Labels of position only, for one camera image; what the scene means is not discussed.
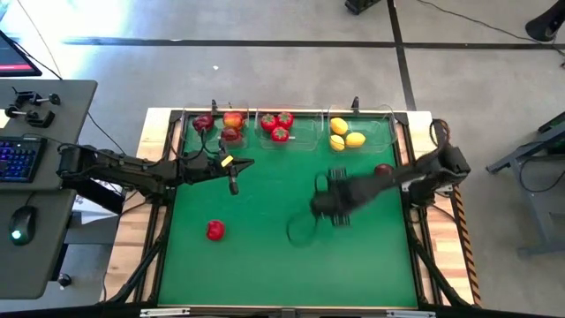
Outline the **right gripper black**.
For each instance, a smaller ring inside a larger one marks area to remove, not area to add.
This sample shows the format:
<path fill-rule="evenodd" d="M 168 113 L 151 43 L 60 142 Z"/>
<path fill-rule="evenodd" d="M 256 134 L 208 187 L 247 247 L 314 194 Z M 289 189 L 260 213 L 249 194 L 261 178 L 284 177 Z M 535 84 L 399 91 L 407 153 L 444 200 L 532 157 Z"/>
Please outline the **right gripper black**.
<path fill-rule="evenodd" d="M 382 191 L 382 180 L 376 176 L 347 178 L 347 170 L 328 170 L 331 180 L 326 191 L 316 191 L 311 199 L 315 216 L 331 216 L 333 226 L 350 226 L 350 214 L 372 201 Z"/>

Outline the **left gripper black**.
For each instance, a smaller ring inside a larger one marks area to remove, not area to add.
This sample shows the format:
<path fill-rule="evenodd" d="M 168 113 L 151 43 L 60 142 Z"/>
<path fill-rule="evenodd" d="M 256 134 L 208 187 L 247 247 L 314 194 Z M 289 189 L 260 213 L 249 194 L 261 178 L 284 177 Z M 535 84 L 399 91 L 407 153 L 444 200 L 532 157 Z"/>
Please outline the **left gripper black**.
<path fill-rule="evenodd" d="M 180 158 L 179 174 L 184 182 L 204 182 L 216 178 L 229 178 L 231 194 L 239 194 L 237 184 L 238 175 L 249 166 L 253 165 L 253 159 L 233 159 L 229 168 L 222 165 L 226 155 L 209 155 L 206 152 L 193 151 L 187 157 Z"/>

